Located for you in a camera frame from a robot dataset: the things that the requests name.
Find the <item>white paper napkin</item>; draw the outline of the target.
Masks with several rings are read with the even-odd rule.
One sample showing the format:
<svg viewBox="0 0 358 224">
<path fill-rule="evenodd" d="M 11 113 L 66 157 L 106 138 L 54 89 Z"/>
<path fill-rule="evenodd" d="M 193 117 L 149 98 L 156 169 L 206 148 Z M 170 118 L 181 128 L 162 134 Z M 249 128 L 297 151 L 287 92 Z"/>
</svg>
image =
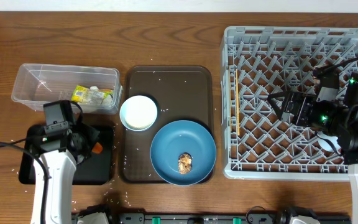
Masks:
<svg viewBox="0 0 358 224">
<path fill-rule="evenodd" d="M 99 89 L 96 86 L 89 88 L 88 103 L 92 105 L 109 105 L 112 102 L 114 90 Z"/>
</svg>

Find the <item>dark blue plate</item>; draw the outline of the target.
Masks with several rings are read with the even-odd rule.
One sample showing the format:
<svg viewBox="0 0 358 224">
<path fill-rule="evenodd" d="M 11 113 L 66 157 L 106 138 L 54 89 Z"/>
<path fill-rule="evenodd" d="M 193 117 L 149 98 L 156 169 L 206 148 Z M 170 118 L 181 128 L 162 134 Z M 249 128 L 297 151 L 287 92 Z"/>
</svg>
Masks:
<svg viewBox="0 0 358 224">
<path fill-rule="evenodd" d="M 180 174 L 180 156 L 191 157 L 191 170 Z M 162 127 L 150 147 L 150 161 L 156 173 L 173 185 L 194 185 L 204 181 L 216 163 L 216 144 L 199 123 L 178 120 Z"/>
</svg>

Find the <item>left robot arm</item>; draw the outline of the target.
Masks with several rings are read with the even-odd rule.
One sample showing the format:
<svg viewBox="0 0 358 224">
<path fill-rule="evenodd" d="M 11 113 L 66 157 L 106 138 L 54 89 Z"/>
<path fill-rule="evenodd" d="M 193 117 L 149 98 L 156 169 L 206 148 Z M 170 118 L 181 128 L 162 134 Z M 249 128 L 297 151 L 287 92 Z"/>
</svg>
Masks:
<svg viewBox="0 0 358 224">
<path fill-rule="evenodd" d="M 70 223 L 71 190 L 77 165 L 103 151 L 100 131 L 83 123 L 70 100 L 43 105 L 46 125 L 31 136 L 30 155 L 35 170 L 32 223 Z"/>
</svg>

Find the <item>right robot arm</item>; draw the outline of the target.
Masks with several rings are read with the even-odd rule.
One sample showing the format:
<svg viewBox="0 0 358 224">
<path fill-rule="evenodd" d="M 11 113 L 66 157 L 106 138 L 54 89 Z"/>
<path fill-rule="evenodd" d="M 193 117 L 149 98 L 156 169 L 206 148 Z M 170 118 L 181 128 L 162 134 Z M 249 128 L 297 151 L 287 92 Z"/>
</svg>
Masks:
<svg viewBox="0 0 358 224">
<path fill-rule="evenodd" d="M 270 94 L 267 101 L 278 119 L 293 115 L 292 123 L 335 136 L 348 166 L 352 190 L 352 222 L 358 223 L 358 72 L 354 72 L 341 105 L 296 91 Z"/>
</svg>

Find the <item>orange carrot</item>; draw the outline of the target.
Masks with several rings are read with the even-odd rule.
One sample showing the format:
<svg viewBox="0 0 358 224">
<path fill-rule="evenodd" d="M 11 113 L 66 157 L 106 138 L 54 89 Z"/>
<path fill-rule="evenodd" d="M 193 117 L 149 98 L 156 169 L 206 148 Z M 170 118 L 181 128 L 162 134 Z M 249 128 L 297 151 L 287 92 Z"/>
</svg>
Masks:
<svg viewBox="0 0 358 224">
<path fill-rule="evenodd" d="M 93 146 L 91 150 L 91 152 L 95 154 L 100 154 L 102 153 L 102 151 L 103 151 L 103 146 L 98 142 Z"/>
</svg>

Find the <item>yellow snack wrapper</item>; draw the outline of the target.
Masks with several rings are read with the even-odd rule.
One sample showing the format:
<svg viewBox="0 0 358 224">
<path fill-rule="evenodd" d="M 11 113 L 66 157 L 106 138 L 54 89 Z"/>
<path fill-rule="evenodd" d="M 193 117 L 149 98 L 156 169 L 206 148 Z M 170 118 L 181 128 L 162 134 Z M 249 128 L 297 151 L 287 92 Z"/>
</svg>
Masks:
<svg viewBox="0 0 358 224">
<path fill-rule="evenodd" d="M 89 93 L 90 88 L 84 87 L 84 86 L 80 86 L 77 85 L 72 96 L 71 96 L 71 101 L 75 101 L 77 103 L 83 103 L 83 104 L 89 104 L 88 103 L 88 93 Z"/>
</svg>

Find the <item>light blue plastic cup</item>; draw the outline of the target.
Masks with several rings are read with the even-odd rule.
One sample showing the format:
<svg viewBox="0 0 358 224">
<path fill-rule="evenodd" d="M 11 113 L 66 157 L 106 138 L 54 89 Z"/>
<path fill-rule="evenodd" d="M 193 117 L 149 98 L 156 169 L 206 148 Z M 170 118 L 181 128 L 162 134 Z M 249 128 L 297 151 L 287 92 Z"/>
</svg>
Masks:
<svg viewBox="0 0 358 224">
<path fill-rule="evenodd" d="M 338 137 L 328 136 L 321 131 L 317 132 L 316 136 L 318 138 L 318 143 L 323 150 L 327 152 L 340 152 L 341 147 L 337 143 Z"/>
</svg>

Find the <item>brown food scrap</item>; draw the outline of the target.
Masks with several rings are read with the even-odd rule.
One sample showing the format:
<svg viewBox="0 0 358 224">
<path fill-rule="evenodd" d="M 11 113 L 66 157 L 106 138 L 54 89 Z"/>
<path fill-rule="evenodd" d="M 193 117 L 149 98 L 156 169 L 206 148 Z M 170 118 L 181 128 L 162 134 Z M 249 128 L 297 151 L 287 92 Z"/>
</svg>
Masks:
<svg viewBox="0 0 358 224">
<path fill-rule="evenodd" d="M 181 175 L 185 175 L 191 171 L 192 157 L 188 153 L 183 153 L 178 159 L 178 170 Z"/>
</svg>

